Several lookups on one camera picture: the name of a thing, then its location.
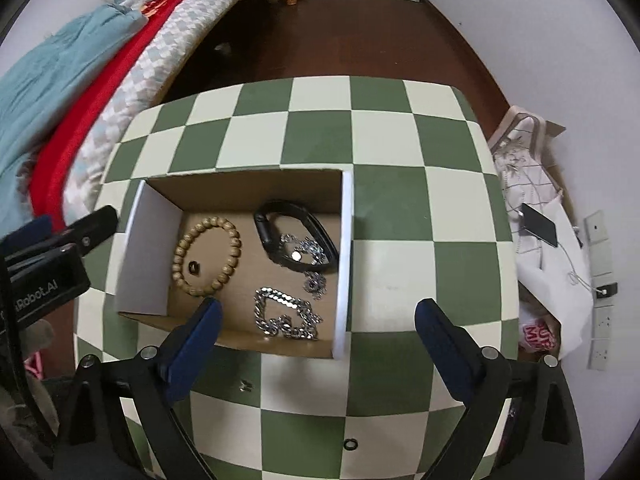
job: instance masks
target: dark brown floor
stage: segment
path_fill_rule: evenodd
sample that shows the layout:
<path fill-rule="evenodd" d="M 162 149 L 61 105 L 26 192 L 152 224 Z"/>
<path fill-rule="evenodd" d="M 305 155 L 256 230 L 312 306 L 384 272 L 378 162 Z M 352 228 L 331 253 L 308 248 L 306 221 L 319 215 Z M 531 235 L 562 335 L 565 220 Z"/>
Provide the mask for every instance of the dark brown floor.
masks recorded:
<path fill-rule="evenodd" d="M 214 47 L 231 45 L 223 56 Z M 484 134 L 508 105 L 465 40 L 427 3 L 407 0 L 239 2 L 176 79 L 165 102 L 237 83 L 307 75 L 369 75 L 452 85 Z"/>

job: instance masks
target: black bracelet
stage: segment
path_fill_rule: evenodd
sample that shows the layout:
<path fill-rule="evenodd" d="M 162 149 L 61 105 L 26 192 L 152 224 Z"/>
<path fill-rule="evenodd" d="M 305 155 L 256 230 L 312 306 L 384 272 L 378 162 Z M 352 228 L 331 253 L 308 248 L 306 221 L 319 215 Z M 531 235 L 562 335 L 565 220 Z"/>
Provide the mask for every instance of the black bracelet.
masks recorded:
<path fill-rule="evenodd" d="M 309 231 L 309 234 L 318 242 L 328 262 L 326 264 L 313 265 L 297 262 L 285 256 L 281 250 L 280 235 L 268 218 L 268 215 L 271 213 L 291 216 L 292 218 L 300 220 L 306 230 Z M 303 205 L 288 202 L 287 200 L 271 200 L 260 206 L 258 211 L 254 213 L 254 222 L 262 246 L 272 262 L 287 267 L 287 269 L 295 270 L 296 272 L 310 271 L 324 273 L 338 268 L 338 251 L 334 243 L 331 238 L 329 238 L 320 221 Z"/>

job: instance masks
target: cardboard box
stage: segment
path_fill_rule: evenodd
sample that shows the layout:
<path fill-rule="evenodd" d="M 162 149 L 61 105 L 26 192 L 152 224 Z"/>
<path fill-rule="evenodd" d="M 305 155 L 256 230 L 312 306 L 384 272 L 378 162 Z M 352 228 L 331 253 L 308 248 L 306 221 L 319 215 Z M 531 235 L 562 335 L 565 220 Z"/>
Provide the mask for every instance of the cardboard box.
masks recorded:
<path fill-rule="evenodd" d="M 303 290 L 304 274 L 273 263 L 262 248 L 254 212 L 267 200 L 303 203 L 322 222 L 340 253 L 338 271 L 326 274 L 327 292 L 314 301 Z M 126 246 L 116 284 L 114 307 L 122 316 L 172 330 L 185 323 L 202 302 L 174 285 L 171 266 L 178 240 L 205 217 L 219 216 L 235 224 L 242 254 L 229 282 L 216 293 L 223 305 L 223 328 L 217 344 L 287 356 L 340 358 L 344 349 L 349 298 L 353 175 L 339 170 L 249 170 L 163 176 L 141 181 L 126 229 Z M 308 235 L 293 218 L 272 219 L 281 233 Z M 194 286 L 206 286 L 228 257 L 229 237 L 207 230 L 190 247 L 183 274 Z M 187 265 L 200 263 L 200 275 Z M 262 286 L 309 300 L 323 318 L 315 341 L 265 336 L 255 325 L 254 294 Z M 291 309 L 267 301 L 265 318 Z"/>

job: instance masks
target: electrical outlet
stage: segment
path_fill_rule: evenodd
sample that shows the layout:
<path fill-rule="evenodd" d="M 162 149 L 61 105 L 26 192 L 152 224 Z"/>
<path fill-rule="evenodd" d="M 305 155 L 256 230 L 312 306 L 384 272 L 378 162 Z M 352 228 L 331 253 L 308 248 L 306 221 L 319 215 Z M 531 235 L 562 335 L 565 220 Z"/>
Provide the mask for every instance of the electrical outlet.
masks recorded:
<path fill-rule="evenodd" d="M 603 240 L 589 246 L 589 262 L 591 275 L 601 276 L 613 272 L 613 257 L 611 256 L 611 240 Z"/>
<path fill-rule="evenodd" d="M 584 219 L 584 223 L 587 227 L 589 245 L 597 244 L 609 238 L 607 227 L 604 225 L 604 213 L 602 211 L 596 211 L 594 214 L 587 216 Z"/>
<path fill-rule="evenodd" d="M 593 339 L 591 341 L 591 355 L 589 368 L 604 371 L 607 369 L 607 354 L 609 353 L 608 339 Z"/>
<path fill-rule="evenodd" d="M 613 306 L 600 306 L 593 309 L 593 338 L 609 339 L 611 336 L 611 317 Z"/>

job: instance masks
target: table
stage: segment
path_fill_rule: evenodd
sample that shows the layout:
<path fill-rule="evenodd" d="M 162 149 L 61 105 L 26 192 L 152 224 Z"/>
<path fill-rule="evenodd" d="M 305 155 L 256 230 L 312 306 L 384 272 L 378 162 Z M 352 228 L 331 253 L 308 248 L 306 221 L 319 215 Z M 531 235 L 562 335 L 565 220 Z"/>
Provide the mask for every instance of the table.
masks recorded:
<path fill-rule="evenodd" d="M 256 82 L 142 112 L 116 146 L 96 207 L 121 221 L 86 258 L 76 349 L 132 357 L 166 333 L 112 308 L 124 225 L 141 178 L 238 168 L 352 168 L 355 213 L 348 358 L 216 347 L 176 412 L 220 480 L 413 479 L 463 413 L 414 329 L 435 298 L 480 346 L 515 357 L 518 292 L 492 158 L 455 88 L 368 77 Z M 248 388 L 241 391 L 241 381 Z M 143 463 L 158 470 L 132 401 Z M 476 477 L 488 473 L 508 404 Z M 343 449 L 355 438 L 358 449 Z"/>

